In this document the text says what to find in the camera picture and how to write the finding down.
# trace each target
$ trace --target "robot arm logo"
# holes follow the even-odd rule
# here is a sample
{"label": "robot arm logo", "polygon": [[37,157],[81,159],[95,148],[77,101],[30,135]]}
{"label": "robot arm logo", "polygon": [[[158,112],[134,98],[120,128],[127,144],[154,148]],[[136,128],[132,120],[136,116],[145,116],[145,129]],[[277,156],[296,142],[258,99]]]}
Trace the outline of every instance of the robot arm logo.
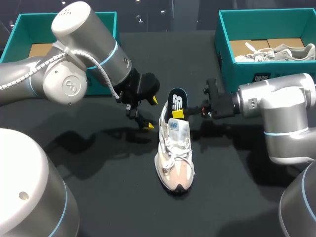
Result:
{"label": "robot arm logo", "polygon": [[77,91],[76,84],[72,83],[71,80],[66,81],[66,86],[69,86],[69,89],[72,90],[74,93]]}
{"label": "robot arm logo", "polygon": [[181,96],[173,95],[172,101],[173,101],[173,105],[172,105],[173,110],[182,109],[182,97]]}

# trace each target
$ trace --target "robotic arm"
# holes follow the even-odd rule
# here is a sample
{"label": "robotic arm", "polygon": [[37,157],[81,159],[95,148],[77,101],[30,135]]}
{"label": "robotic arm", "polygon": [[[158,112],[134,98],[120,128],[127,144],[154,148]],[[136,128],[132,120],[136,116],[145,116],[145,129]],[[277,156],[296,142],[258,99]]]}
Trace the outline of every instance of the robotic arm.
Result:
{"label": "robotic arm", "polygon": [[157,104],[159,81],[152,73],[140,74],[108,29],[85,2],[65,7],[53,20],[57,38],[45,57],[0,64],[3,77],[0,105],[27,98],[47,98],[71,105],[85,95],[89,71],[108,86],[126,115],[141,128],[153,127],[138,112],[141,100]]}
{"label": "robotic arm", "polygon": [[216,82],[208,81],[209,100],[202,108],[206,118],[241,114],[262,116],[270,159],[278,164],[311,163],[284,191],[278,216],[286,237],[312,237],[316,233],[316,128],[309,128],[306,110],[316,103],[312,77],[296,74],[241,85],[236,93],[218,95]]}
{"label": "robotic arm", "polygon": [[306,112],[316,103],[315,85],[309,74],[248,83],[236,93],[224,95],[218,95],[216,82],[209,80],[204,93],[209,100],[197,109],[204,117],[262,116],[267,150],[273,162],[299,164],[316,159],[316,129],[309,128]]}

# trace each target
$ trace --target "sneaker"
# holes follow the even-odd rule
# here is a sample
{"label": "sneaker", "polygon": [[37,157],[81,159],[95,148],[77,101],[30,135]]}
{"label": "sneaker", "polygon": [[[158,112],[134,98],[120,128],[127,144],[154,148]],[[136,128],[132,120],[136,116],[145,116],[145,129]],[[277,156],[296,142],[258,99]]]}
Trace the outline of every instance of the sneaker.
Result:
{"label": "sneaker", "polygon": [[253,54],[237,56],[235,58],[236,62],[309,61],[315,60],[316,56],[315,45],[312,43],[305,48],[294,48],[281,44],[274,49],[263,48],[259,50],[256,50],[247,42],[245,44]]}
{"label": "sneaker", "polygon": [[195,175],[189,122],[184,119],[181,112],[186,108],[186,92],[181,88],[175,88],[171,90],[159,119],[156,171],[163,185],[175,193],[187,191]]}

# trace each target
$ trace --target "shoe insole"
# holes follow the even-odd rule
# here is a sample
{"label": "shoe insole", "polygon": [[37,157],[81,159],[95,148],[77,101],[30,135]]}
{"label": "shoe insole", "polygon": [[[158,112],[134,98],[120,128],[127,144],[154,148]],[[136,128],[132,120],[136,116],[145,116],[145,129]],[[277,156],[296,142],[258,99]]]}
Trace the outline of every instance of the shoe insole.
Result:
{"label": "shoe insole", "polygon": [[168,96],[168,108],[166,113],[166,122],[169,121],[170,118],[173,118],[172,111],[178,111],[181,109],[186,109],[188,107],[188,98],[187,93],[182,88],[174,88],[170,91]]}

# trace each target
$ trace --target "black table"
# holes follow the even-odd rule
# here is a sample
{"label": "black table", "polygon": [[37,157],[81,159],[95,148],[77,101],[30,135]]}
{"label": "black table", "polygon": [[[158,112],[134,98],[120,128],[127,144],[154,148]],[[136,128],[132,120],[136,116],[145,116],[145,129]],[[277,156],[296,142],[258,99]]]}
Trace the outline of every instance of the black table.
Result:
{"label": "black table", "polygon": [[[156,121],[172,88],[184,88],[194,106],[206,78],[221,84],[212,31],[125,33],[121,41],[140,72],[160,79],[159,104],[140,106]],[[0,108],[1,127],[31,136],[57,166],[79,206],[79,237],[283,236],[278,202],[299,171],[270,162],[260,119],[190,118],[196,176],[188,194],[174,197],[155,170],[158,126],[139,131],[124,114],[111,98]]]}

